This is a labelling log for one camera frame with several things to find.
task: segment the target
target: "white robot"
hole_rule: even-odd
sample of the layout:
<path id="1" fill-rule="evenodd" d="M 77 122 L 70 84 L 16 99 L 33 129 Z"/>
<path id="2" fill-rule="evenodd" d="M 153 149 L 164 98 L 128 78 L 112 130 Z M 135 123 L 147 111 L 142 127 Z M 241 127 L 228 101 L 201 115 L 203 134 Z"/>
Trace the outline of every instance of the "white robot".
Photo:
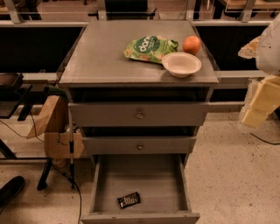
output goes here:
<path id="1" fill-rule="evenodd" d="M 245 45 L 238 55 L 255 58 L 257 68 L 268 75 L 257 84 L 241 119 L 241 126 L 249 132 L 260 126 L 280 106 L 280 14 L 260 37 Z"/>

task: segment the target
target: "floor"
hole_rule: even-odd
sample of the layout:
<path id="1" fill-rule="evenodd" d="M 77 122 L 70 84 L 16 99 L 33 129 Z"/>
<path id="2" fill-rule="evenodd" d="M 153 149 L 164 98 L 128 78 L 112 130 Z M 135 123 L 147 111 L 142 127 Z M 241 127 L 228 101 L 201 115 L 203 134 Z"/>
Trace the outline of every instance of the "floor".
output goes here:
<path id="1" fill-rule="evenodd" d="M 34 119 L 37 111 L 32 111 Z M 200 214 L 198 224 L 279 223 L 280 146 L 241 133 L 238 115 L 238 112 L 209 113 L 199 129 L 197 143 L 185 168 L 192 211 Z M 32 126 L 30 117 L 18 122 L 14 115 L 2 121 L 22 136 L 26 136 Z M 254 134 L 280 143 L 279 125 L 276 117 L 270 117 Z M 44 155 L 42 142 L 17 136 L 2 123 L 0 136 L 19 157 Z M 44 165 L 42 161 L 1 160 L 0 187 L 17 175 L 25 178 L 25 187 L 3 210 L 0 223 L 78 223 L 80 197 L 65 177 L 52 168 L 47 188 L 37 190 Z M 89 159 L 75 160 L 82 214 L 89 212 L 93 170 Z M 60 171 L 68 172 L 68 166 Z"/>

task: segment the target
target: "shoe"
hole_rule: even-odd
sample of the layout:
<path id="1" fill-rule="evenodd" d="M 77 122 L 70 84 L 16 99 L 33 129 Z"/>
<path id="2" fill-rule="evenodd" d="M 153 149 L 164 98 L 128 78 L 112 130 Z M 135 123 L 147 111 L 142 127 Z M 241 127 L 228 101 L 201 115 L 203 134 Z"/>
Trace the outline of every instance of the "shoe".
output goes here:
<path id="1" fill-rule="evenodd" d="M 0 189 L 0 214 L 5 206 L 21 192 L 24 186 L 25 179 L 17 176 Z"/>

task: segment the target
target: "green chip bag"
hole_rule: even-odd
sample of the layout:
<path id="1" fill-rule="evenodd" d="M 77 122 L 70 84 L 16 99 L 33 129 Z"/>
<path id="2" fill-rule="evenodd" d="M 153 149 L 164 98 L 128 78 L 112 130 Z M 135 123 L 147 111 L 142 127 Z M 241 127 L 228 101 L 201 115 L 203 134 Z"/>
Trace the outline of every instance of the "green chip bag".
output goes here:
<path id="1" fill-rule="evenodd" d="M 161 64 L 168 53 L 177 51 L 178 42 L 160 36 L 149 36 L 132 40 L 124 50 L 124 56 L 133 60 L 144 60 Z"/>

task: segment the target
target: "white bowl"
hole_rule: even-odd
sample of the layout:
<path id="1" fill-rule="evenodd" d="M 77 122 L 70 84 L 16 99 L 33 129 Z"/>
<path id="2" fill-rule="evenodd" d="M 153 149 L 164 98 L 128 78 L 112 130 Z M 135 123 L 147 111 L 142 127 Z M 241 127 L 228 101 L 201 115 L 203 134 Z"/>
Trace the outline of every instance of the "white bowl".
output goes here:
<path id="1" fill-rule="evenodd" d="M 201 61 L 186 52 L 171 52 L 163 57 L 162 63 L 166 70 L 178 78 L 185 78 L 201 69 Z"/>

